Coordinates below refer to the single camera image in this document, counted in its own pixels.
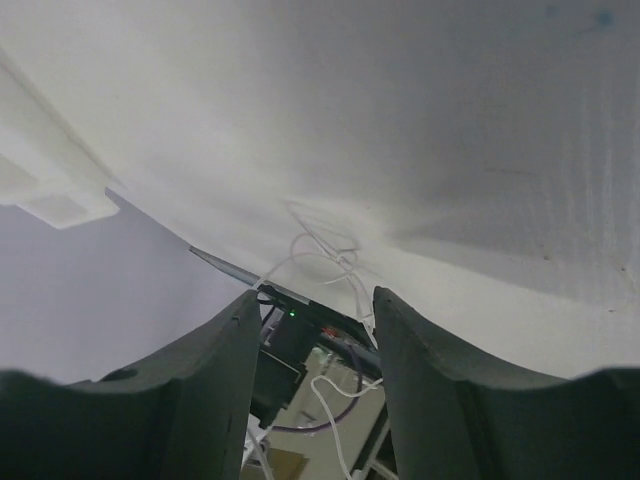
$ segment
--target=purple cable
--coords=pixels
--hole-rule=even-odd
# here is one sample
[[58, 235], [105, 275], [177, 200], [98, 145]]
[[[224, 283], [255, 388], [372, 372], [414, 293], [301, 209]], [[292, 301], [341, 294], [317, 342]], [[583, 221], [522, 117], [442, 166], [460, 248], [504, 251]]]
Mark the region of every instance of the purple cable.
[[[363, 380], [362, 364], [360, 363], [360, 358], [358, 358], [358, 355], [356, 355], [356, 351], [353, 349], [351, 344], [347, 343], [346, 345], [347, 345], [347, 348], [349, 349], [349, 353], [351, 354], [353, 365], [356, 367], [356, 373], [358, 374], [358, 387], [356, 388], [356, 393], [360, 393], [362, 391], [362, 380]], [[349, 413], [351, 413], [351, 410], [353, 410], [354, 407], [357, 405], [359, 399], [360, 399], [359, 397], [354, 397], [351, 399], [351, 402], [349, 403], [349, 405], [347, 405], [347, 408], [345, 408], [340, 415], [334, 418], [336, 424], [340, 423], [340, 421], [342, 421], [347, 415], [349, 415]], [[274, 432], [285, 432], [285, 433], [317, 433], [317, 432], [322, 432], [323, 430], [327, 430], [328, 428], [331, 428], [330, 422], [323, 423], [322, 425], [317, 425], [315, 427], [296, 428], [296, 427], [275, 426], [273, 427], [272, 430]]]

